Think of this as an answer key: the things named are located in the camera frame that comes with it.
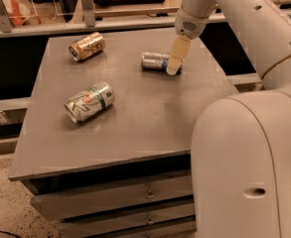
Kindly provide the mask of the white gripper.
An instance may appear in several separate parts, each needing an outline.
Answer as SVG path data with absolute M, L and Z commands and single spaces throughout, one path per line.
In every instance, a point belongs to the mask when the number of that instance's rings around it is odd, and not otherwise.
M 210 9 L 202 9 L 195 14 L 181 6 L 175 19 L 176 34 L 179 35 L 172 46 L 168 60 L 167 73 L 175 75 L 191 46 L 191 40 L 203 32 L 211 14 Z

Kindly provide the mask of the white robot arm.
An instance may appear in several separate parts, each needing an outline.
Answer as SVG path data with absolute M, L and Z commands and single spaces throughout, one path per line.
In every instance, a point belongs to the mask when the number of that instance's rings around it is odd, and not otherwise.
M 183 0 L 169 74 L 215 7 L 264 88 L 215 101 L 195 125 L 198 237 L 291 238 L 291 19 L 270 0 Z

